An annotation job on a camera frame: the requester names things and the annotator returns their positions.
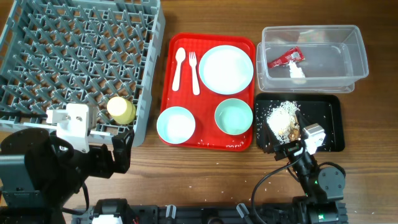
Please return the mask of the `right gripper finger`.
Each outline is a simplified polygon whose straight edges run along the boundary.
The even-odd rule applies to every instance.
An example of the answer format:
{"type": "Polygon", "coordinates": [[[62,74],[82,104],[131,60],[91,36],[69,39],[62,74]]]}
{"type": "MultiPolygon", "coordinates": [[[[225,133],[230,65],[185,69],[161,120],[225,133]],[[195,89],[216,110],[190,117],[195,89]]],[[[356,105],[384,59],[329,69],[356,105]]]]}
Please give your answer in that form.
{"type": "Polygon", "coordinates": [[[298,125],[300,126],[300,138],[301,141],[304,141],[308,138],[308,127],[311,125],[308,119],[299,111],[295,112],[295,116],[297,118],[298,125]]]}
{"type": "Polygon", "coordinates": [[[266,153],[274,153],[279,151],[280,141],[276,138],[273,131],[271,131],[266,120],[262,123],[263,133],[264,133],[264,145],[263,151],[266,153]]]}

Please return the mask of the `rice and food scraps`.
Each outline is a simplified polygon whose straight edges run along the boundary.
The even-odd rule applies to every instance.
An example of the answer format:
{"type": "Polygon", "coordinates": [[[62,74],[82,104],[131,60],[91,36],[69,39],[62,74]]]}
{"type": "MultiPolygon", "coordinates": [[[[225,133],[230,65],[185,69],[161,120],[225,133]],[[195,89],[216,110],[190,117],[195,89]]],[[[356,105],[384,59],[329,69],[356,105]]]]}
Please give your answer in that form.
{"type": "Polygon", "coordinates": [[[283,101],[267,115],[268,127],[280,143],[285,144],[300,138],[300,125],[295,113],[299,110],[296,101],[283,101]]]}

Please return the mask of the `yellow plastic cup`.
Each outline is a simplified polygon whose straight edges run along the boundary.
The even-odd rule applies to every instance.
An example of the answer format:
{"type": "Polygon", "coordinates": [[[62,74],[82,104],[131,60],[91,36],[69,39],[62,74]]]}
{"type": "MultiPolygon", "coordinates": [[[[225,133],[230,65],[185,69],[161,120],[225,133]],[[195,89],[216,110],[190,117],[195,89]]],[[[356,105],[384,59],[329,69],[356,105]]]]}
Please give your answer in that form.
{"type": "Polygon", "coordinates": [[[115,122],[119,124],[129,124],[136,117],[136,107],[120,96],[111,98],[106,105],[106,109],[115,122]]]}

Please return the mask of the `green bowl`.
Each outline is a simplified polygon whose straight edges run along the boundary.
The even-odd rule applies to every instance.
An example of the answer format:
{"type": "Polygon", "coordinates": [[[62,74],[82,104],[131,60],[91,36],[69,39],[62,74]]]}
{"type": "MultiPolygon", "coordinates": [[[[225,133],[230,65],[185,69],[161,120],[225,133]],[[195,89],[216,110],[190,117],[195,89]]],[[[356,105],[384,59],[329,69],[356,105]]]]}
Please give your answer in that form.
{"type": "Polygon", "coordinates": [[[252,125],[253,112],[243,100],[229,98],[215,109],[215,123],[225,134],[237,136],[245,133],[252,125]]]}

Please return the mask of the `white napkin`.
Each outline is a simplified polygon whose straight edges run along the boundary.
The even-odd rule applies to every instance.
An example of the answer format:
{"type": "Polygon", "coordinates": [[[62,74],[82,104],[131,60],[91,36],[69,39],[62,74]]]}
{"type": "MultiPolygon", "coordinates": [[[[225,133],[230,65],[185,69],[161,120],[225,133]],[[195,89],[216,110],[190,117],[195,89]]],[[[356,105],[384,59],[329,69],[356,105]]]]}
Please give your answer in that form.
{"type": "Polygon", "coordinates": [[[307,82],[305,79],[304,72],[293,61],[289,62],[289,72],[290,72],[290,77],[295,84],[303,85],[307,82]]]}

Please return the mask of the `red sauce packet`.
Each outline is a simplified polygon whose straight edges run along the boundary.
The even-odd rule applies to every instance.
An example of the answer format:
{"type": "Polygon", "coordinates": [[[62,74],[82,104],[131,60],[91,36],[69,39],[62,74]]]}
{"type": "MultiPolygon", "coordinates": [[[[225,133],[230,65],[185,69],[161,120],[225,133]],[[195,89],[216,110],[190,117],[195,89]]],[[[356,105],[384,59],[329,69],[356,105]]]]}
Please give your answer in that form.
{"type": "Polygon", "coordinates": [[[288,65],[290,62],[301,62],[305,60],[304,54],[299,47],[294,47],[286,51],[279,58],[269,62],[267,64],[268,68],[274,68],[278,66],[288,65]]]}

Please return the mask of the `white plastic spoon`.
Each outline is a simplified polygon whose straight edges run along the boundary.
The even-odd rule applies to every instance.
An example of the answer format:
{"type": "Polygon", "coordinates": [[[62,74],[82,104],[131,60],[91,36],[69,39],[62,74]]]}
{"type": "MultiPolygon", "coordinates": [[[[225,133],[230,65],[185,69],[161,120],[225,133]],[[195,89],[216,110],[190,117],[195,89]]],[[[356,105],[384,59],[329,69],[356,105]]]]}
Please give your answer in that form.
{"type": "Polygon", "coordinates": [[[175,54],[177,66],[175,69],[175,75],[172,83],[173,91],[178,91],[180,88],[181,67],[182,67],[182,62],[185,60],[185,57],[186,57],[185,49],[183,47],[180,47],[175,54]]]}

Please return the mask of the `white plastic fork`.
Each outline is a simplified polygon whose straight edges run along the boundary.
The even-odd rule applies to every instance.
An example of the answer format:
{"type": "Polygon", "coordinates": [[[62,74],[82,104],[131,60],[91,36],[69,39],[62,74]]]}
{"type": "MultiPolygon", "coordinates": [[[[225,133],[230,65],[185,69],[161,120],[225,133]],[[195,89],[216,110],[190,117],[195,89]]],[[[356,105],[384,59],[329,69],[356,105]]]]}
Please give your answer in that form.
{"type": "Polygon", "coordinates": [[[194,95],[200,94],[200,86],[197,77],[197,57],[195,52],[189,52],[189,65],[192,69],[192,90],[194,95]]]}

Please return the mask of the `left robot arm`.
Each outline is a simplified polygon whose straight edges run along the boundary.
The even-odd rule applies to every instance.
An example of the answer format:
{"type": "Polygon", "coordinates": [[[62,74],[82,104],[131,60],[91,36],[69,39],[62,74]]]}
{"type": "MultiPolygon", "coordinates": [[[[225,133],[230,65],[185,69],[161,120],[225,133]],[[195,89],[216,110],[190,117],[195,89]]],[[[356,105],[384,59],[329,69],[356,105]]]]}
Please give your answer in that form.
{"type": "Polygon", "coordinates": [[[1,223],[64,223],[64,213],[86,214],[64,205],[81,190],[89,204],[89,176],[108,179],[126,173],[133,139],[134,131],[125,131],[112,138],[112,151],[103,144],[81,152],[43,128],[9,135],[1,143],[1,195],[6,201],[1,223]]]}

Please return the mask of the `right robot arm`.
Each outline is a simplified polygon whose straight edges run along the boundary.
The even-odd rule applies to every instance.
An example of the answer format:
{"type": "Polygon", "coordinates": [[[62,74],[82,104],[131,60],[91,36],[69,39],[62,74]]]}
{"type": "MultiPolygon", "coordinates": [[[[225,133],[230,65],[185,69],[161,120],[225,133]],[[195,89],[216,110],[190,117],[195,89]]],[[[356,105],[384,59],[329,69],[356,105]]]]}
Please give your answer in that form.
{"type": "Polygon", "coordinates": [[[275,160],[287,158],[287,165],[266,175],[259,183],[286,169],[300,183],[305,195],[294,197],[291,203],[264,204],[254,209],[261,223],[347,223],[343,199],[346,172],[333,162],[318,164],[314,154],[326,137],[325,130],[317,123],[311,124],[299,112],[295,112],[300,138],[280,143],[270,126],[263,122],[268,145],[264,151],[274,153],[275,160]]]}

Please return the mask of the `black waste tray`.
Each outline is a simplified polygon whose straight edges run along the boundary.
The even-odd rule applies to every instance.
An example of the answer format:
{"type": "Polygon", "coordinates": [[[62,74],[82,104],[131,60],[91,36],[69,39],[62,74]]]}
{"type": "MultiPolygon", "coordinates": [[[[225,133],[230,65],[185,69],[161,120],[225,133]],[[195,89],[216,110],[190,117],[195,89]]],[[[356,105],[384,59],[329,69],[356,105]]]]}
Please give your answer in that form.
{"type": "Polygon", "coordinates": [[[340,152],[345,148],[343,119],[340,101],[335,95],[297,94],[297,93],[260,93],[255,97],[256,145],[262,149],[265,143],[262,130],[263,121],[272,109],[285,101],[297,104],[301,114],[311,123],[318,123],[326,138],[318,152],[340,152]]]}

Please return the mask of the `grey dishwasher rack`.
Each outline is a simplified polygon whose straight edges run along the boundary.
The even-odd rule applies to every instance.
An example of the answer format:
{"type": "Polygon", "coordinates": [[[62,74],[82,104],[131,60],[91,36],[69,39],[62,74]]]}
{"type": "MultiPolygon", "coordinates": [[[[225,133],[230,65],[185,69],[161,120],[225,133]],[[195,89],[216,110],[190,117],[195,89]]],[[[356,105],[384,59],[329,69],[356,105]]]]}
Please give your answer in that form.
{"type": "Polygon", "coordinates": [[[1,130],[53,129],[47,110],[98,109],[91,142],[133,129],[145,139],[165,17],[160,1],[14,1],[1,34],[1,130]],[[136,107],[129,124],[106,109],[120,96],[136,107]]]}

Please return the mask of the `light blue small bowl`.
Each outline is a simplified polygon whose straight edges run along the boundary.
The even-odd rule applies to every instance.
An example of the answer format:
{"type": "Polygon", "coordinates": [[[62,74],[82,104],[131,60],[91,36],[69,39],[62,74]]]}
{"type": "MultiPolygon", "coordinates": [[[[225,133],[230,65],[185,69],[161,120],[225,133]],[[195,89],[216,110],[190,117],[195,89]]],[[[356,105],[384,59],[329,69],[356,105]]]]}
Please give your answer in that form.
{"type": "Polygon", "coordinates": [[[156,128],[159,137],[166,143],[181,144],[193,136],[196,121],[186,108],[172,106],[161,112],[156,128]]]}

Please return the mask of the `clear plastic bin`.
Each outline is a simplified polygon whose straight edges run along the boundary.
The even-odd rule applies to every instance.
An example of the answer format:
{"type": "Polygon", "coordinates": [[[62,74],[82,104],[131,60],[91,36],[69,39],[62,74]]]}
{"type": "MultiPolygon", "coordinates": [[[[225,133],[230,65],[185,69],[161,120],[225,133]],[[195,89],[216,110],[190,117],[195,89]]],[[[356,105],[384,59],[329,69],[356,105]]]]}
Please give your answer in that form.
{"type": "Polygon", "coordinates": [[[263,92],[349,93],[369,74],[363,38],[355,25],[266,27],[257,45],[256,70],[263,92]],[[271,66],[295,47],[304,57],[296,63],[302,78],[291,77],[288,65],[271,66]]]}

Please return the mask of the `red plastic tray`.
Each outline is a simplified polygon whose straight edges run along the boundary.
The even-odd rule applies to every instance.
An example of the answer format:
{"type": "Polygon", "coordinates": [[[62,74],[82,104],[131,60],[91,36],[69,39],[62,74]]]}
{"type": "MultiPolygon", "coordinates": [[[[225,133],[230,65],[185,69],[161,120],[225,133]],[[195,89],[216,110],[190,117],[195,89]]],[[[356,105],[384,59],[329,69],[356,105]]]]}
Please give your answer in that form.
{"type": "Polygon", "coordinates": [[[253,42],[246,37],[214,34],[179,33],[169,42],[167,68],[165,70],[164,89],[160,110],[164,111],[173,106],[181,106],[191,112],[195,118],[196,128],[192,137],[178,144],[178,147],[204,148],[221,151],[240,152],[247,149],[252,143],[252,128],[245,133],[233,136],[220,130],[215,122],[215,109],[228,95],[217,94],[208,89],[199,81],[200,94],[195,96],[192,91],[192,72],[188,59],[182,63],[182,76],[179,91],[172,90],[172,82],[177,66],[175,54],[179,48],[186,53],[195,52],[197,60],[213,47],[232,45],[245,52],[254,61],[256,48],[253,42]]]}

